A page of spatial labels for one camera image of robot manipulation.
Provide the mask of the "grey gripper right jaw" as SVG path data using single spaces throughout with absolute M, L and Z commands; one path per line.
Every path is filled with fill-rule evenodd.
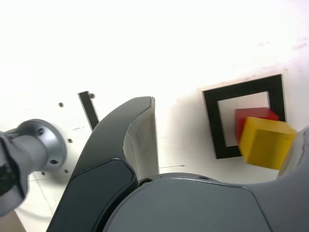
M 126 197 L 106 232 L 306 232 L 309 229 L 309 130 L 292 144 L 277 179 L 228 184 L 163 178 Z

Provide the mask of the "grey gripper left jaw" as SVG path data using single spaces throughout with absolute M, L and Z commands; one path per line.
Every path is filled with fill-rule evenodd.
M 155 99 L 133 98 L 110 112 L 91 133 L 48 231 L 102 231 L 139 181 L 157 174 Z

